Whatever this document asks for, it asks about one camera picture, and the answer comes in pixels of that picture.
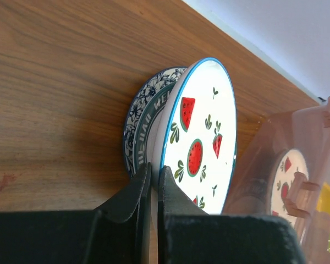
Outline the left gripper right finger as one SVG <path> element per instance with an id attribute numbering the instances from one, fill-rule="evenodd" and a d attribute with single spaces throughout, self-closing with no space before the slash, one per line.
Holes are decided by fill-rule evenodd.
<path id="1" fill-rule="evenodd" d="M 267 215 L 209 215 L 177 186 L 171 168 L 158 184 L 159 263 L 305 263 L 290 224 Z"/>

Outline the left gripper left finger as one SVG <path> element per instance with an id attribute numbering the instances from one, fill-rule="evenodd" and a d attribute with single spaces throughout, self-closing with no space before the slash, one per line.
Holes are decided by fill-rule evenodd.
<path id="1" fill-rule="evenodd" d="M 148 263 L 151 165 L 93 210 L 0 212 L 0 263 Z"/>

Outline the watermelon plate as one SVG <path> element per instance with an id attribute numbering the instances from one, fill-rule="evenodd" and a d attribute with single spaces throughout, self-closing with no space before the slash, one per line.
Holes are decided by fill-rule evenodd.
<path id="1" fill-rule="evenodd" d="M 177 187 L 201 210 L 223 211 L 237 156 L 237 109 L 224 65 L 204 58 L 188 67 L 162 111 L 152 153 L 152 184 L 171 169 Z"/>
<path id="2" fill-rule="evenodd" d="M 284 205 L 284 199 L 295 179 L 295 172 L 302 172 L 305 174 L 306 179 L 309 178 L 306 160 L 302 152 L 296 148 L 292 148 L 283 151 L 273 166 L 273 181 L 269 209 L 271 215 L 286 219 L 292 227 L 295 226 L 297 218 L 288 214 Z"/>

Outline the pink translucent plastic bin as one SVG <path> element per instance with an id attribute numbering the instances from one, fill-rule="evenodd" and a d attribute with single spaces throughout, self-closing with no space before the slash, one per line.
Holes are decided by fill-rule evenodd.
<path id="1" fill-rule="evenodd" d="M 235 165 L 223 211 L 282 217 L 307 263 L 330 263 L 329 179 L 330 97 L 262 124 Z"/>

